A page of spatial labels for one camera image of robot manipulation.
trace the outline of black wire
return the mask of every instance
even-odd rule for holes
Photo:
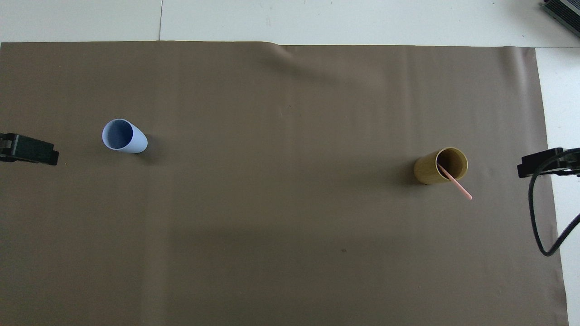
[[[534,184],[536,182],[536,178],[546,168],[546,166],[550,165],[552,162],[555,162],[560,157],[578,153],[580,153],[580,148],[575,148],[572,150],[564,151],[560,154],[556,154],[548,158],[546,161],[544,161],[537,167],[537,169],[534,171],[534,174],[532,175],[532,178],[530,179],[530,187],[528,188],[528,203],[530,205],[530,217],[532,219],[532,229],[534,231],[534,237],[536,239],[536,243],[538,244],[538,248],[540,249],[540,252],[546,257],[552,256],[556,252],[556,250],[558,250],[564,239],[566,239],[566,237],[570,234],[570,232],[572,232],[572,229],[574,229],[576,225],[580,223],[580,214],[578,214],[572,220],[572,222],[568,224],[568,226],[564,229],[564,231],[558,237],[556,242],[554,242],[554,245],[552,245],[551,249],[546,251],[542,245],[542,240],[540,240],[540,236],[538,234],[538,226],[536,225],[536,216],[534,213]]]

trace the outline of white floor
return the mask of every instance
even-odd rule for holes
[[[577,109],[580,38],[545,14],[540,3],[540,0],[0,0],[0,42],[161,39],[533,46],[538,48],[548,146],[580,147]],[[554,177],[553,187],[561,231],[580,212],[580,179]],[[570,325],[580,326],[580,230],[575,230],[560,250],[568,319]]]

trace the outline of yellow cup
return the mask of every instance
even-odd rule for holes
[[[417,180],[424,184],[449,182],[445,174],[439,170],[437,163],[441,164],[455,180],[461,179],[467,172],[465,154],[457,148],[445,147],[415,162],[413,172]]]

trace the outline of brown paper sheet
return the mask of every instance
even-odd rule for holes
[[[567,324],[533,49],[4,43],[0,92],[60,151],[0,164],[2,325]],[[412,175],[446,146],[473,201]]]

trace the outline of cup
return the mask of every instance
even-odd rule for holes
[[[124,153],[141,153],[147,148],[143,132],[125,119],[114,119],[105,125],[103,143],[110,150]]]
[[[467,172],[465,154],[457,148],[445,147],[415,162],[413,172],[417,180],[424,184],[449,182],[450,180],[439,170],[437,163],[441,164],[455,180],[461,179]]]

